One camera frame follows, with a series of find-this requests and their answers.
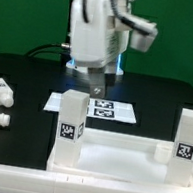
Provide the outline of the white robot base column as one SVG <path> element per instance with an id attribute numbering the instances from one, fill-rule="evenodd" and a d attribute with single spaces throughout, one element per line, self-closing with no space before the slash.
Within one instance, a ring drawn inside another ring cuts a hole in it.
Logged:
<path id="1" fill-rule="evenodd" d="M 121 67 L 122 55 L 119 54 L 116 59 L 111 61 L 108 65 L 104 67 L 105 81 L 108 85 L 114 84 L 116 81 L 119 82 L 123 76 L 123 70 Z M 68 74 L 71 74 L 74 77 L 79 77 L 79 79 L 89 79 L 88 72 L 86 67 L 78 67 L 75 65 L 74 59 L 71 59 L 66 63 L 66 71 Z"/>

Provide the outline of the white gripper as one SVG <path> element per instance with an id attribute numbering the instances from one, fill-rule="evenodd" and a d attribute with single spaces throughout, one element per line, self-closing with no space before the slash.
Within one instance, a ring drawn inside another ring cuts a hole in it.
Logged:
<path id="1" fill-rule="evenodd" d="M 117 73 L 118 57 L 128 45 L 129 29 L 116 19 L 110 2 L 73 0 L 71 5 L 71 58 L 75 66 L 90 68 L 90 95 L 96 97 L 105 96 L 105 74 Z"/>

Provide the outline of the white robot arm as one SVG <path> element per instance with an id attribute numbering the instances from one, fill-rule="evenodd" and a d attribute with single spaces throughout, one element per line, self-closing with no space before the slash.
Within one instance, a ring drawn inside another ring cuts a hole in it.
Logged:
<path id="1" fill-rule="evenodd" d="M 70 54 L 87 75 L 92 97 L 106 97 L 115 83 L 117 60 L 128 45 L 129 29 L 121 15 L 127 0 L 73 0 L 70 11 Z"/>

